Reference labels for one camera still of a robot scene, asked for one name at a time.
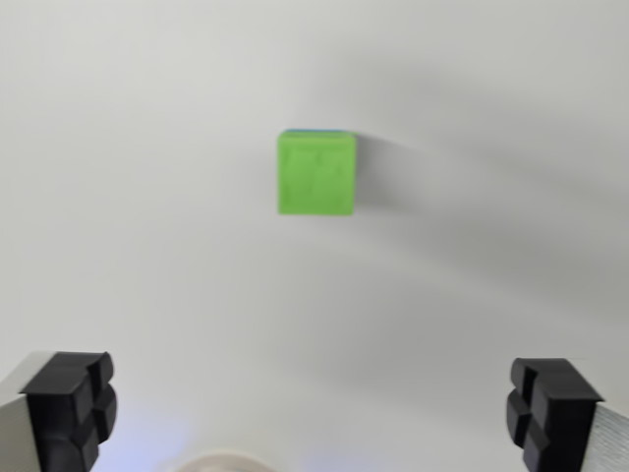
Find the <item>black-tipped silver gripper right finger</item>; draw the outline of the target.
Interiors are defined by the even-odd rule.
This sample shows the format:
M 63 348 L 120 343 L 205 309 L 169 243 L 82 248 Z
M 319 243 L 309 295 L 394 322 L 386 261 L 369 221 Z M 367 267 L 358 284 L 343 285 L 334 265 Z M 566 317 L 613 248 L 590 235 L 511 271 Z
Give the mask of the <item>black-tipped silver gripper right finger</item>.
M 532 472 L 626 471 L 628 415 L 563 358 L 517 358 L 506 426 Z

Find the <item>black-tipped silver gripper left finger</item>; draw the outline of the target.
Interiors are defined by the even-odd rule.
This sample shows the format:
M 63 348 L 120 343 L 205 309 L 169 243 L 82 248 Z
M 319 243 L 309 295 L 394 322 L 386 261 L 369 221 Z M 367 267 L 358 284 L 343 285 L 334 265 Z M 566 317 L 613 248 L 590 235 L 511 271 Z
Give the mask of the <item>black-tipped silver gripper left finger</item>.
M 86 472 L 118 401 L 107 352 L 38 351 L 1 380 L 1 469 Z

